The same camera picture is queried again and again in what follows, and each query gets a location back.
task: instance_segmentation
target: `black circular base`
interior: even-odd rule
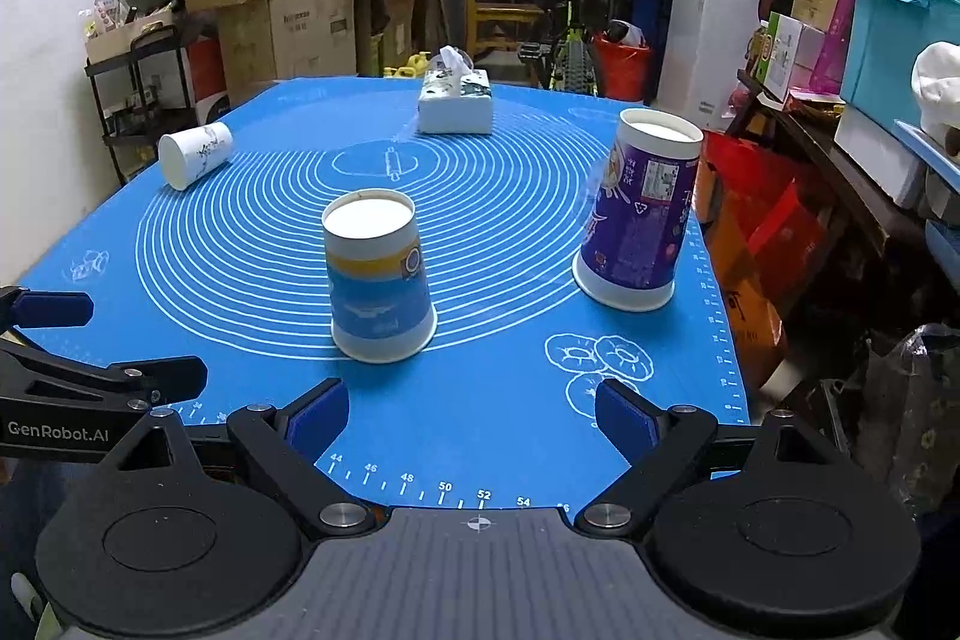
[[[651,565],[728,627],[791,638],[867,629],[896,607],[919,548],[898,503],[850,475],[779,463],[694,485],[656,516]]]
[[[299,530],[272,500],[172,470],[91,477],[37,544],[58,613],[110,637],[235,622],[277,593],[300,557]]]

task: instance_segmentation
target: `wooden chair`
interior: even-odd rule
[[[534,23],[544,13],[534,4],[477,4],[464,0],[467,9],[467,54],[476,57],[485,49],[517,49],[518,42],[506,38],[480,39],[481,23]]]

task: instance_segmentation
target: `light blue plastic storage box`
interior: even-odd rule
[[[919,127],[910,77],[934,42],[960,44],[960,0],[856,0],[841,97],[891,133]]]

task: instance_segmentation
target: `blue silicone mat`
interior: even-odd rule
[[[677,291],[651,314],[613,311],[570,273],[622,104],[495,87],[489,137],[419,137],[419,83],[285,82],[230,113],[232,162],[189,191],[151,167],[21,281],[86,290],[83,329],[37,330],[55,353],[107,365],[198,355],[188,423],[277,407],[338,376],[347,429],[317,462],[382,504],[567,506],[627,463],[593,422],[616,375],[667,407],[747,423],[723,301],[695,220]],[[345,359],[329,334],[320,213],[388,187],[416,202],[437,335],[396,365]]]

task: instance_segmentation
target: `tissue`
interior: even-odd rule
[[[443,68],[424,76],[416,130],[421,134],[490,134],[493,94],[486,71],[470,68],[454,47],[440,51]]]

